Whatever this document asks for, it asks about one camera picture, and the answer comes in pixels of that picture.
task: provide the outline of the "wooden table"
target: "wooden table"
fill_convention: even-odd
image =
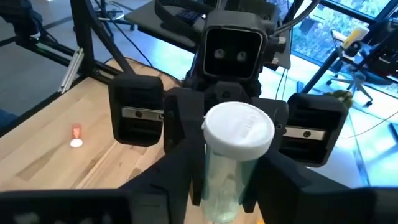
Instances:
[[[165,89],[176,86],[157,70],[129,63],[137,73],[159,75]],[[82,126],[79,148],[70,147],[74,123]],[[162,140],[144,148],[113,139],[108,88],[87,78],[0,138],[0,190],[113,189],[162,156]],[[257,223],[258,218],[257,208],[254,214],[239,214],[234,223]],[[185,223],[208,222],[188,201]]]

